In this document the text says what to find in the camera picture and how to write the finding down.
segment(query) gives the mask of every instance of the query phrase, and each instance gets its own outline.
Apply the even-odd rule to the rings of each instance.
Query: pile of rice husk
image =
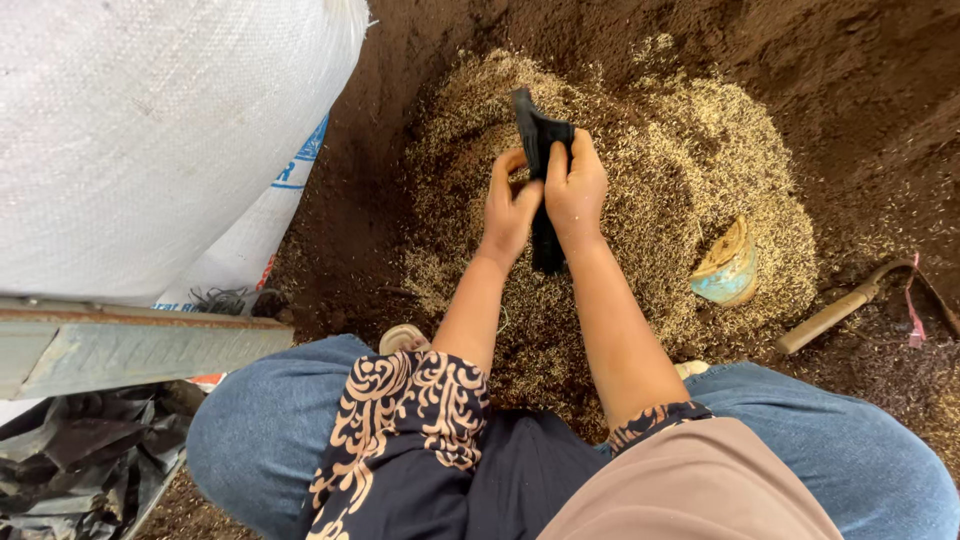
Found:
[[[610,180],[603,234],[675,361],[733,361],[723,354],[731,344],[770,339],[804,312],[817,264],[810,220],[791,196],[789,151],[762,105],[738,86],[687,78],[672,50],[669,36],[643,43],[636,82],[616,96],[598,65],[573,86],[516,53],[464,54],[407,152],[417,226],[405,286],[427,314],[443,314],[480,241],[493,160],[520,146],[510,95],[520,86],[544,113],[592,135]],[[696,296],[688,278],[738,214],[756,243],[757,289],[724,308]],[[570,277],[533,272],[529,244],[507,280],[500,325],[494,402],[549,408],[586,440],[604,438]]]

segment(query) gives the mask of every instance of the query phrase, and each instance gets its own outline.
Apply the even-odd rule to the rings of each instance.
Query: forearm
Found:
[[[688,400],[606,241],[564,246],[564,251],[590,372],[611,429],[645,408]]]
[[[459,356],[489,374],[507,270],[492,258],[473,258],[433,340],[433,349]]]

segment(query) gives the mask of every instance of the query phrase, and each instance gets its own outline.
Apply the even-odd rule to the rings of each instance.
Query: blue jeans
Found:
[[[227,377],[187,437],[201,493],[267,538],[290,538],[347,373],[372,354],[339,335]],[[879,408],[746,362],[713,366],[685,383],[717,416],[749,426],[846,540],[957,538],[960,501],[946,467]]]

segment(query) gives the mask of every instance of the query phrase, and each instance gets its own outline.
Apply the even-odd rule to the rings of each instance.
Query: person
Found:
[[[187,438],[201,493],[270,539],[955,539],[946,468],[877,407],[749,362],[675,369],[600,232],[607,178],[586,132],[572,154],[567,171],[556,143],[546,182],[515,199],[523,152],[497,159],[432,343],[400,327],[376,355],[340,335],[229,375]],[[500,295],[541,200],[609,452],[550,412],[490,406]]]

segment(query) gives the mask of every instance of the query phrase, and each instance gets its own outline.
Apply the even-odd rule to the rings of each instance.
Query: finger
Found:
[[[540,207],[540,201],[543,200],[543,182],[534,180],[525,185],[520,194],[516,196],[516,209],[523,216],[523,223],[529,225],[534,221],[534,214]]]
[[[522,148],[511,148],[493,162],[493,174],[490,177],[490,198],[498,202],[510,203],[510,173],[526,166],[527,157]]]
[[[562,142],[550,145],[550,161],[546,165],[546,189],[554,190],[566,184],[566,149]]]
[[[587,130],[577,128],[573,132],[573,144],[570,145],[573,153],[573,162],[570,164],[570,172],[580,170],[588,164],[600,162],[596,149],[593,148],[593,138],[587,133]]]

